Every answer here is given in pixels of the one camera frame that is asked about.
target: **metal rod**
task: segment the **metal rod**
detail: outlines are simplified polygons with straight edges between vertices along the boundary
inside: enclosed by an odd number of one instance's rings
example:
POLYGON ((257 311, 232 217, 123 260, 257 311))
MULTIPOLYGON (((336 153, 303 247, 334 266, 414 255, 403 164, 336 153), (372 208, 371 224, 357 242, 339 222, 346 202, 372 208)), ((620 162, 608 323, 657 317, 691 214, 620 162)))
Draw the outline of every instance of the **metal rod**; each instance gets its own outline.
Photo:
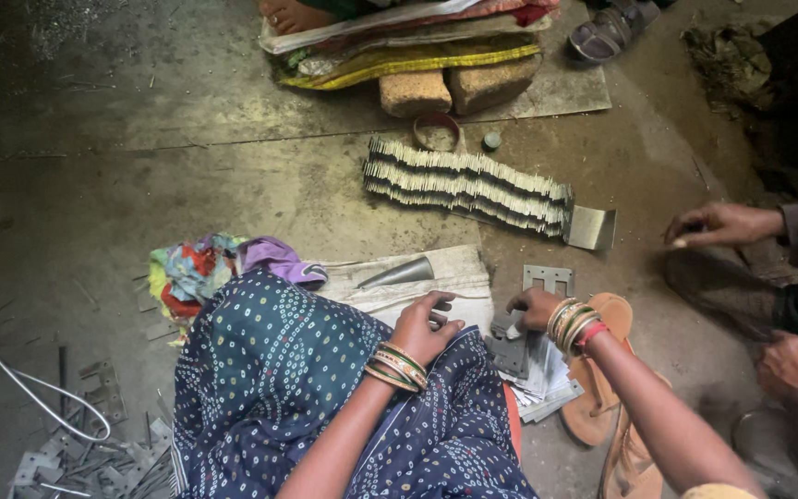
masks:
POLYGON ((37 377, 29 376, 28 374, 22 373, 22 372, 18 371, 17 369, 11 369, 8 366, 6 366, 5 363, 2 360, 0 360, 0 368, 3 371, 6 372, 6 375, 8 375, 8 377, 10 377, 12 380, 14 380, 14 382, 21 389, 23 389, 23 391, 27 392, 29 397, 31 399, 33 399, 33 402, 37 403, 40 408, 42 408, 45 412, 50 414, 50 416, 53 417, 54 419, 56 419, 58 421, 58 423, 60 423, 61 425, 64 426, 64 428, 66 428, 66 429, 70 430, 71 432, 75 433, 77 436, 85 438, 85 439, 88 439, 88 440, 100 441, 100 440, 106 440, 107 438, 109 438, 109 436, 110 436, 110 423, 108 421, 106 421, 106 418, 104 417, 104 414, 100 414, 100 412, 97 411, 97 409, 94 408, 94 406, 92 404, 88 403, 88 401, 85 401, 84 399, 73 395, 69 391, 66 391, 66 390, 62 389, 59 386, 55 386, 55 385, 53 385, 51 383, 47 383, 46 381, 38 379, 37 377), (40 399, 38 395, 36 395, 32 390, 30 390, 29 387, 26 384, 24 384, 18 378, 18 376, 24 377, 24 378, 26 378, 26 379, 28 379, 30 381, 34 381, 36 383, 41 384, 42 386, 50 388, 51 390, 54 390, 54 391, 57 391, 57 392, 59 392, 59 393, 61 393, 63 395, 66 395, 70 399, 73 399, 74 401, 79 402, 80 404, 82 404, 83 406, 88 408, 92 413, 94 413, 95 416, 97 416, 98 419, 100 419, 100 421, 103 422, 104 427, 106 428, 106 435, 104 435, 102 438, 97 438, 97 437, 93 437, 91 435, 88 435, 85 432, 82 432, 81 430, 79 430, 77 428, 74 428, 71 424, 69 424, 67 422, 67 420, 65 420, 63 417, 61 417, 60 414, 58 414, 57 412, 52 410, 50 407, 48 407, 48 405, 45 404, 45 402, 42 402, 42 399, 40 399))
POLYGON ((73 495, 80 495, 82 497, 91 497, 90 493, 79 492, 78 490, 70 490, 68 488, 58 487, 56 485, 50 485, 47 483, 40 483, 39 485, 45 488, 50 488, 51 490, 57 490, 59 492, 72 493, 73 495))

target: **red thread bracelet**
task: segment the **red thread bracelet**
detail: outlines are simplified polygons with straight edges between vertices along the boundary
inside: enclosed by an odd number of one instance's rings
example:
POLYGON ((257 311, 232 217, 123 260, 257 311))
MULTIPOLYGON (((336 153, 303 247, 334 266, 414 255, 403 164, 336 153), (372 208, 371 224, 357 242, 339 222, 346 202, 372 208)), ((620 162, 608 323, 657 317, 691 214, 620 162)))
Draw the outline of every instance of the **red thread bracelet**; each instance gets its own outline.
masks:
POLYGON ((603 321, 595 321, 587 326, 587 328, 583 331, 583 337, 575 342, 575 345, 578 345, 583 349, 583 346, 587 343, 587 340, 595 336, 596 334, 601 333, 602 331, 608 331, 608 326, 605 325, 603 321))

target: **brown leather sandal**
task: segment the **brown leather sandal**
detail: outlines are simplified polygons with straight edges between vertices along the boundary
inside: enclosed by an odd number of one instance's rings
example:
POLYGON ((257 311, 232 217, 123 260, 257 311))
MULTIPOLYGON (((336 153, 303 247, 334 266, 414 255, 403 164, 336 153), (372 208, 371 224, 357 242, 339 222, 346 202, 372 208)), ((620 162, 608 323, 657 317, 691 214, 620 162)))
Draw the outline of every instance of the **brown leather sandal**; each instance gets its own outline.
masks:
MULTIPOLYGON (((633 324, 633 309, 629 303, 615 294, 599 293, 588 304, 602 315, 618 341, 629 348, 627 336, 633 324)), ((568 370, 568 379, 576 379, 583 394, 561 408, 562 423, 582 444, 597 446, 608 436, 614 421, 612 409, 620 400, 592 359, 584 355, 573 357, 568 370)))
MULTIPOLYGON (((667 378, 658 377, 670 384, 667 378)), ((615 438, 602 469, 599 499, 659 499, 663 483, 663 475, 621 406, 615 438)))

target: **woman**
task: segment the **woman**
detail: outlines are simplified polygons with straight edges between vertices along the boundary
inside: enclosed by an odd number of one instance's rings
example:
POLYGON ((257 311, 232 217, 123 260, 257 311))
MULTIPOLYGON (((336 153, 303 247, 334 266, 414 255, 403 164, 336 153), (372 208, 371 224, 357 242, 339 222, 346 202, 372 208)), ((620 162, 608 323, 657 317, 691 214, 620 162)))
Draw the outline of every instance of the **woman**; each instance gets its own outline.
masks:
MULTIPOLYGON (((536 496, 479 330, 433 312, 453 298, 418 298, 391 330, 265 271, 228 282, 199 314, 175 370, 181 496, 536 496), (384 350, 407 362, 371 359, 384 350), (407 376, 418 364, 426 379, 407 376)), ((558 304, 529 290, 510 307, 527 311, 521 326, 546 330, 558 304)), ((584 351, 677 490, 722 483, 761 493, 725 443, 611 334, 587 337, 584 351)))

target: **hand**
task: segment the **hand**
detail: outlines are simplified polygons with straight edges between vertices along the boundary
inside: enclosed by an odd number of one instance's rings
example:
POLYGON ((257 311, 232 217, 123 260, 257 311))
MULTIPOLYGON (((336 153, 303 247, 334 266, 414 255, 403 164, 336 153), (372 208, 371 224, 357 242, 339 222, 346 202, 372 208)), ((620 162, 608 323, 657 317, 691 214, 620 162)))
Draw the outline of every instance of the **hand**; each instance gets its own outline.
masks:
POLYGON ((762 390, 779 401, 798 388, 798 335, 775 331, 775 343, 762 348, 756 379, 762 390))
POLYGON ((547 331, 550 316, 561 301, 562 298, 543 289, 528 288, 510 300, 510 303, 507 304, 507 313, 514 310, 525 311, 525 315, 516 324, 516 329, 519 331, 527 329, 547 331))
POLYGON ((414 303, 405 307, 390 342, 405 350, 421 366, 427 366, 441 351, 445 350, 449 340, 464 328, 463 321, 451 321, 433 309, 448 312, 455 298, 454 293, 430 291, 414 303))
POLYGON ((737 246, 785 233, 784 216, 778 210, 714 202, 677 215, 667 229, 664 243, 674 248, 737 246))

